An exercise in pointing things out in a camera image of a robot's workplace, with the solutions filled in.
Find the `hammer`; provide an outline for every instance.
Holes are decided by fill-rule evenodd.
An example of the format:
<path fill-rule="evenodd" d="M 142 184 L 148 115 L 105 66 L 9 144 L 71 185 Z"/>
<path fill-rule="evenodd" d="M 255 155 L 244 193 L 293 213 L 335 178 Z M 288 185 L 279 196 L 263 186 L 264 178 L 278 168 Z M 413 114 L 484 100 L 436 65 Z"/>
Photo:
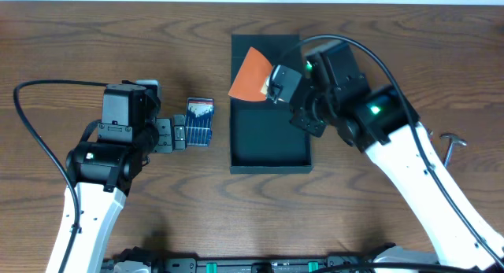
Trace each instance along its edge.
<path fill-rule="evenodd" d="M 449 138 L 450 139 L 450 145 L 448 146 L 448 151 L 447 151 L 447 155 L 445 155 L 444 157 L 444 162 L 443 162 L 443 165 L 444 167 L 448 167 L 448 163 L 450 163 L 450 158 L 451 158 L 451 154 L 454 150 L 454 146 L 456 144 L 458 145 L 462 145 L 462 146 L 467 146 L 467 142 L 462 139 L 462 138 L 459 138 L 457 135 L 454 135 L 454 134 L 444 134 L 444 135 L 440 135 L 439 136 L 440 138 Z"/>

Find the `hammer head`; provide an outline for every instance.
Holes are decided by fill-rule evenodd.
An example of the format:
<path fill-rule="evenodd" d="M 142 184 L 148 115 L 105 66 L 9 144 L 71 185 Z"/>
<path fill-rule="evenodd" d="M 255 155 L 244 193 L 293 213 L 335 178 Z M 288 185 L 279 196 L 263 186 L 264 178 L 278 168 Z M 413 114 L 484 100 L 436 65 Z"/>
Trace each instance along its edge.
<path fill-rule="evenodd" d="M 467 141 L 465 141 L 462 138 L 459 138 L 457 135 L 454 135 L 454 134 L 447 133 L 447 134 L 440 135 L 439 137 L 440 138 L 448 138 L 450 140 L 450 143 L 453 143 L 453 144 L 467 146 Z"/>

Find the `orange object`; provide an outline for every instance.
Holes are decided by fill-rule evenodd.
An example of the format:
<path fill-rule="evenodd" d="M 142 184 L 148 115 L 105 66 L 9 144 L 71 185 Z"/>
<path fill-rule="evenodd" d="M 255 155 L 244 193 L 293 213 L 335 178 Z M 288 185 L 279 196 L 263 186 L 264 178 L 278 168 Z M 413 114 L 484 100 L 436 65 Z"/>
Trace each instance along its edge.
<path fill-rule="evenodd" d="M 261 88 L 265 85 L 272 69 L 273 66 L 268 59 L 251 47 L 246 53 L 228 95 L 244 101 L 264 101 L 266 96 L 261 93 Z"/>

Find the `open box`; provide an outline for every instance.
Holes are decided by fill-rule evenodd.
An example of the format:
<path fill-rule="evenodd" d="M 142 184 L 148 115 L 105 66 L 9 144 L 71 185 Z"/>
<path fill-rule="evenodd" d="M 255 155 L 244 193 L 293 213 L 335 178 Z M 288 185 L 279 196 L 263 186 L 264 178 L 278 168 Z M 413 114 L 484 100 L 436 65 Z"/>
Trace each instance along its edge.
<path fill-rule="evenodd" d="M 232 35 L 231 83 L 250 47 L 275 64 L 299 35 Z M 302 71 L 301 50 L 283 60 Z M 312 166 L 309 135 L 289 124 L 289 105 L 231 99 L 229 118 L 232 174 L 307 174 Z"/>

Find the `wood grain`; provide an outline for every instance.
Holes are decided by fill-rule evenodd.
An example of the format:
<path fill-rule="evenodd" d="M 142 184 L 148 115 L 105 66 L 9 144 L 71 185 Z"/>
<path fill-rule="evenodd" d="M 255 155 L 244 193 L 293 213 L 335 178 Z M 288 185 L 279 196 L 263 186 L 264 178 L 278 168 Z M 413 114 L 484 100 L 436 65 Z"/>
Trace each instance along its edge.
<path fill-rule="evenodd" d="M 231 34 L 339 33 L 391 68 L 437 134 L 468 140 L 450 172 L 504 232 L 504 8 L 0 2 L 0 271 L 44 271 L 61 220 L 61 175 L 19 121 L 12 90 L 31 79 L 158 79 L 162 116 L 187 97 L 214 98 L 211 147 L 153 156 L 135 179 L 107 256 L 135 245 L 199 256 L 301 256 L 397 242 L 431 251 L 394 186 L 328 130 L 309 175 L 230 175 Z M 385 83 L 358 54 L 372 85 Z M 63 160 L 100 117 L 102 90 L 46 85 L 22 92 L 28 117 Z M 434 141 L 441 155 L 446 142 Z"/>

